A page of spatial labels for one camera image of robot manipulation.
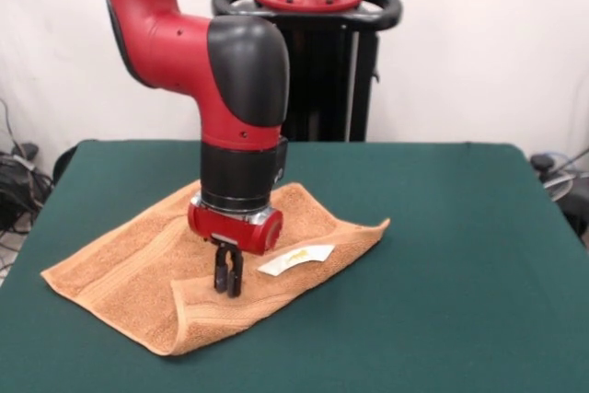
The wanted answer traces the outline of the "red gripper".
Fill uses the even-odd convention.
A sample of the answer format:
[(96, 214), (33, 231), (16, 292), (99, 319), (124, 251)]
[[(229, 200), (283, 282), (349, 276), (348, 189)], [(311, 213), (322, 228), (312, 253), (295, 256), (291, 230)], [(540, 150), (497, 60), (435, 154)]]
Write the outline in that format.
[(269, 207), (253, 217), (243, 218), (221, 214), (204, 205), (191, 203), (188, 221), (191, 230), (205, 240), (224, 242), (238, 248), (230, 252), (232, 268), (228, 272), (228, 248), (217, 247), (214, 258), (214, 289), (219, 294), (227, 290), (229, 297), (239, 297), (243, 274), (241, 251), (264, 255), (273, 249), (283, 228), (283, 213)]

